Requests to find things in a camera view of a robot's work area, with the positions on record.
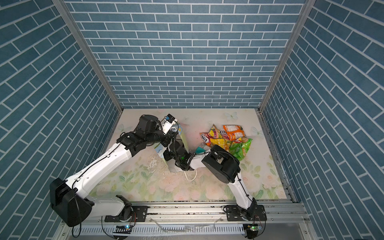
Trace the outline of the pastel printed paper bag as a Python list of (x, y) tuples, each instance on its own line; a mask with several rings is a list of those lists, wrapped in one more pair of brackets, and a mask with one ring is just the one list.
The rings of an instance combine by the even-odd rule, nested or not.
[(171, 173), (184, 172), (187, 180), (191, 182), (197, 176), (197, 170), (192, 167), (192, 160), (197, 155), (188, 151), (182, 139), (182, 131), (178, 123), (173, 125), (169, 131), (171, 140), (168, 146), (155, 144), (155, 151)]

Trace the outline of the pink yellow Fox's candy bag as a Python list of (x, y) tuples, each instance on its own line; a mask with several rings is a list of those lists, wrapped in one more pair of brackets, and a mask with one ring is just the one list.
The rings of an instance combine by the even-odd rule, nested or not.
[(206, 133), (200, 133), (200, 137), (207, 146), (211, 146), (212, 140), (222, 139), (220, 130), (213, 124), (210, 130)]

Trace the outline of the yellow corn snack packet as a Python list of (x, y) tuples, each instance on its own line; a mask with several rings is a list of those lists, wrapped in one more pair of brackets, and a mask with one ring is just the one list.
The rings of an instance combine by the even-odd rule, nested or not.
[(232, 142), (230, 140), (219, 138), (219, 139), (211, 139), (211, 145), (212, 146), (219, 146), (225, 151), (230, 150), (230, 146), (232, 145)]

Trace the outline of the orange Fox's fruits candy bag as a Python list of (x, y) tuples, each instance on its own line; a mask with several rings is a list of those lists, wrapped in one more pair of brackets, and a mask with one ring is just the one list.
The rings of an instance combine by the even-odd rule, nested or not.
[(219, 130), (219, 132), (220, 132), (223, 139), (231, 141), (231, 142), (233, 141), (231, 135), (229, 135), (226, 131)]

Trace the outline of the orange white snack packet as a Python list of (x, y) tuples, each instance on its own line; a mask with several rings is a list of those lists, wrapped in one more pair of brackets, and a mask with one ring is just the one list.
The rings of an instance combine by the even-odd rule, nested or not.
[(242, 126), (239, 125), (223, 125), (224, 131), (227, 133), (230, 141), (246, 137)]

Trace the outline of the green snack packet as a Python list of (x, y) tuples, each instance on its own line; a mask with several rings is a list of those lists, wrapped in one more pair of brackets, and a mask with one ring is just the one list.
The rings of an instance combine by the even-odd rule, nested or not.
[(252, 139), (249, 138), (239, 138), (232, 142), (229, 151), (230, 154), (237, 158), (239, 161), (242, 161), (250, 147), (251, 147)]

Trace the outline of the teal candy bag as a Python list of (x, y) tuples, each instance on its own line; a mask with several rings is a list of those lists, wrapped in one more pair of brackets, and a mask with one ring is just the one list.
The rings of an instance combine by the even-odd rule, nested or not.
[(196, 154), (202, 154), (202, 153), (205, 153), (205, 152), (209, 151), (210, 149), (211, 149), (211, 148), (210, 148), (209, 146), (207, 146), (207, 145), (204, 144), (204, 143), (201, 143), (201, 144), (197, 147), (195, 153), (196, 153)]

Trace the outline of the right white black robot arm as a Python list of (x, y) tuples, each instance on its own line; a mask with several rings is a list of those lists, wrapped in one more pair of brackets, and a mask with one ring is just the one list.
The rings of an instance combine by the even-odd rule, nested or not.
[(229, 222), (267, 220), (264, 206), (257, 204), (244, 184), (240, 161), (223, 148), (215, 145), (204, 153), (192, 154), (176, 140), (164, 150), (163, 157), (173, 172), (207, 168), (219, 181), (227, 184), (236, 199), (235, 205), (224, 206)]

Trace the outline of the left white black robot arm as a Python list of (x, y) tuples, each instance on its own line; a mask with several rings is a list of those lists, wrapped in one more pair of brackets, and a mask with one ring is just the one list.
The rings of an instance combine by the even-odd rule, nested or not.
[(162, 121), (152, 115), (142, 115), (136, 128), (122, 133), (116, 143), (90, 165), (65, 180), (55, 179), (50, 184), (51, 208), (69, 227), (80, 225), (93, 217), (112, 216), (119, 222), (133, 217), (132, 204), (123, 196), (107, 199), (91, 198), (91, 190), (107, 175), (141, 150), (154, 144), (167, 147), (177, 123), (169, 115)]

